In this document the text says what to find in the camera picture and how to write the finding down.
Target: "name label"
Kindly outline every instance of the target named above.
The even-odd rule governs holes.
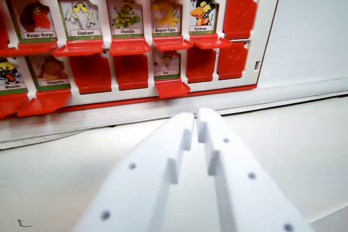
[[[27,85],[25,83],[0,85],[0,91],[11,90],[11,89],[24,89],[24,88],[27,88]]]
[[[41,86],[49,86],[49,85],[58,85],[58,84],[68,84],[68,79],[59,79],[59,80],[50,80],[50,81],[41,81]]]
[[[25,39],[33,39],[33,38],[48,38],[48,37],[57,37],[55,31],[42,31],[42,32],[25,32],[23,34]]]
[[[101,35],[99,29],[90,29],[90,30],[70,30],[71,36],[93,36]]]
[[[176,33],[179,32],[179,28],[177,27],[154,27],[152,30],[153,33]]]
[[[141,28],[115,28],[114,35],[141,34]]]
[[[191,26],[189,31],[190,32],[213,31],[213,26]]]
[[[168,71],[159,71],[155,73],[155,76],[166,76],[169,74],[177,74],[178,70],[168,70]]]

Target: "white table surface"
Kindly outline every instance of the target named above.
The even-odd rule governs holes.
[[[346,231],[347,97],[224,118],[316,231]],[[92,129],[0,151],[0,231],[70,231],[110,168],[164,121]],[[205,182],[201,148],[195,143],[183,158],[167,207],[172,219],[164,231],[184,231],[207,215],[217,222],[214,206],[204,206],[209,200],[199,201],[210,196],[209,186],[193,186]],[[179,199],[192,203],[189,212],[179,207]],[[180,222],[184,209],[194,218]],[[20,227],[17,220],[32,227]],[[213,225],[200,218],[196,228],[212,231]]]

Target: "character card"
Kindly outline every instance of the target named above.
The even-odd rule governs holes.
[[[69,40],[102,38],[98,9],[88,0],[59,0],[59,8]]]
[[[191,0],[189,34],[216,32],[218,7],[214,0]]]
[[[182,6],[176,0],[151,0],[152,35],[179,35],[181,13]]]
[[[111,34],[115,38],[142,37],[142,7],[135,0],[107,0]]]
[[[69,88],[65,65],[51,55],[31,55],[26,57],[30,73],[39,91]]]
[[[7,0],[20,42],[53,42],[57,40],[49,7],[38,0]]]
[[[180,54],[175,51],[153,50],[153,73],[155,80],[180,77]]]
[[[7,58],[0,58],[0,95],[27,92],[27,86],[19,68]]]

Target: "cartoon fly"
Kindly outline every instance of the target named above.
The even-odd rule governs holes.
[[[20,23],[27,32],[36,28],[50,29],[51,22],[48,18],[49,8],[39,1],[26,5],[20,16]]]
[[[64,18],[79,25],[80,29],[93,29],[98,21],[98,13],[91,9],[85,0],[73,1]]]
[[[117,12],[116,18],[113,20],[113,26],[116,28],[130,27],[135,23],[140,22],[140,16],[134,15],[133,9],[135,7],[134,0],[123,0],[121,11],[118,12],[116,7],[114,7]]]
[[[17,77],[19,77],[17,68],[6,58],[0,58],[0,80],[4,80],[5,84],[18,84]]]
[[[178,5],[173,4],[169,0],[156,0],[152,6],[152,15],[158,22],[158,26],[162,27],[168,24],[170,27],[175,27],[179,22]]]
[[[191,11],[190,15],[197,19],[196,26],[211,26],[209,14],[215,9],[213,0],[197,0],[196,8]]]

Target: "red plastic base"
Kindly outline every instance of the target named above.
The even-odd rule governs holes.
[[[191,41],[183,39],[182,35],[161,36],[153,38],[153,45],[160,51],[171,51],[189,49],[194,44]]]
[[[0,119],[16,113],[28,102],[27,93],[15,93],[13,95],[0,95]]]
[[[120,90],[148,87],[147,56],[119,55],[114,57],[116,79]]]
[[[193,47],[187,53],[187,77],[189,83],[212,81],[216,51]]]
[[[46,43],[18,43],[16,48],[0,49],[0,56],[2,57],[16,57],[22,55],[42,54],[48,53],[57,49],[57,41]]]
[[[134,55],[145,54],[151,51],[150,45],[144,37],[139,38],[113,38],[110,48],[110,54],[115,55]]]
[[[69,89],[37,91],[36,98],[31,99],[18,112],[18,116],[49,114],[67,105],[71,98]]]
[[[223,29],[227,39],[247,39],[254,25],[257,3],[254,0],[227,0]]]
[[[109,61],[100,54],[69,57],[80,94],[111,91]]]
[[[156,87],[159,98],[183,96],[191,90],[186,83],[181,81],[181,78],[156,80],[154,86]]]
[[[200,49],[227,48],[232,42],[224,38],[219,38],[218,34],[191,35],[190,40]]]
[[[237,91],[255,89],[256,87],[257,87],[257,84],[253,84],[253,85],[245,85],[245,86],[216,89],[216,90],[188,92],[187,94],[178,96],[176,98],[192,97],[192,96],[199,96],[199,95],[212,95],[215,93],[223,93],[223,92],[237,92]],[[159,97],[146,97],[146,98],[136,98],[136,99],[121,100],[121,101],[104,102],[104,103],[82,104],[82,105],[75,105],[75,106],[61,108],[58,110],[58,112],[97,109],[97,108],[104,108],[109,106],[117,106],[117,105],[125,105],[125,104],[155,102],[159,100],[161,100],[161,98]]]
[[[93,55],[104,50],[103,39],[95,40],[67,40],[66,45],[53,52],[55,57],[75,57]]]
[[[244,42],[234,42],[229,48],[220,50],[217,64],[219,80],[241,78],[247,54]]]

